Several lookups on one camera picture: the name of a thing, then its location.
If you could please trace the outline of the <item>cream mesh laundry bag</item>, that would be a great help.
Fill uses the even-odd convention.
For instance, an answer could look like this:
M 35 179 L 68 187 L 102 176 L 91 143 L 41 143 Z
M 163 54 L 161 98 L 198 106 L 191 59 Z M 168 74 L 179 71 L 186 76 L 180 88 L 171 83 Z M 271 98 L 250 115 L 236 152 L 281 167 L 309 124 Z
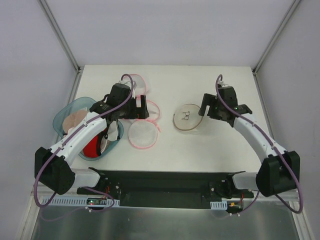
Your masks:
M 199 115 L 199 110 L 200 107 L 193 103 L 178 107 L 173 114 L 174 127 L 183 132 L 196 129 L 203 120 L 203 116 Z

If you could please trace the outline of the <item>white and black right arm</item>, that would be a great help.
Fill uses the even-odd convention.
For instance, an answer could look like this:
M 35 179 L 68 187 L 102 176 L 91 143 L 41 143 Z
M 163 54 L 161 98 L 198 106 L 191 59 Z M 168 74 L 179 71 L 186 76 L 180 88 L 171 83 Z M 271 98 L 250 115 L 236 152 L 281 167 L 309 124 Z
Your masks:
M 300 178 L 298 153 L 287 151 L 259 127 L 252 110 L 238 104 L 233 87 L 219 85 L 217 89 L 217 95 L 204 94 L 198 114 L 227 122 L 244 137 L 261 162 L 258 172 L 230 174 L 226 194 L 234 198 L 243 190 L 254 190 L 270 197 L 296 189 Z

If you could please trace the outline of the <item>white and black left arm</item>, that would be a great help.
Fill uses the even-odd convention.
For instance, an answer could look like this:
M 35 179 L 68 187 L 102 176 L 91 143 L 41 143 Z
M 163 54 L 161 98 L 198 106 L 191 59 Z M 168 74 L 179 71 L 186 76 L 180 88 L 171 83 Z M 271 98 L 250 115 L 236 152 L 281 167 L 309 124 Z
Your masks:
M 71 188 L 82 187 L 88 187 L 96 195 L 102 194 L 106 183 L 97 171 L 71 169 L 75 157 L 97 136 L 110 142 L 118 140 L 119 135 L 112 130 L 118 130 L 119 119 L 146 119 L 149 116 L 145 95 L 135 97 L 130 86 L 114 84 L 110 93 L 95 102 L 84 119 L 62 140 L 35 152 L 35 181 L 59 195 Z

